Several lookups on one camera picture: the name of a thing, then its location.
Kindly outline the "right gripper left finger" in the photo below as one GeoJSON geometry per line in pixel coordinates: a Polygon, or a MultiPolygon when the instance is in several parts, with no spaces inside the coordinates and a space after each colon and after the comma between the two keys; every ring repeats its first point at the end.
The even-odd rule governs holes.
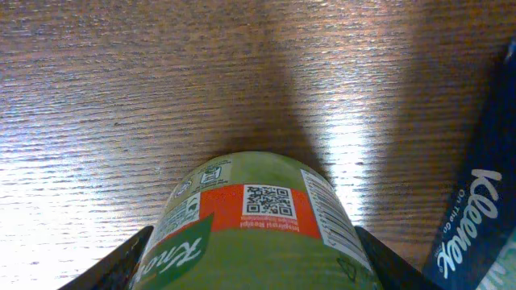
{"type": "Polygon", "coordinates": [[[145,226],[59,290],[125,289],[134,275],[153,230],[153,226],[145,226]]]}

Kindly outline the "tissue pocket pack bundle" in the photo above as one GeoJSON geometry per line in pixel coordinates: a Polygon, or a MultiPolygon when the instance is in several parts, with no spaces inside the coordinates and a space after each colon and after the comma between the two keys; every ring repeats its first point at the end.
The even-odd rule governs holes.
{"type": "Polygon", "coordinates": [[[422,269],[442,289],[515,288],[515,43],[497,67],[422,269]]]}

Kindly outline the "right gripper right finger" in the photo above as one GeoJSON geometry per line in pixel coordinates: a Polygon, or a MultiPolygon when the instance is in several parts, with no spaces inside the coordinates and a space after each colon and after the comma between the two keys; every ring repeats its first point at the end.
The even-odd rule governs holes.
{"type": "Polygon", "coordinates": [[[356,226],[364,251],[385,290],[442,290],[366,229],[356,226]]]}

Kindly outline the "green lid jar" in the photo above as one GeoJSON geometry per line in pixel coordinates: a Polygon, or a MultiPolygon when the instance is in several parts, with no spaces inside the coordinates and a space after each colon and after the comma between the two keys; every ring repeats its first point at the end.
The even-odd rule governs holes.
{"type": "Polygon", "coordinates": [[[246,151],[172,190],[132,289],[378,289],[331,185],[283,155],[246,151]]]}

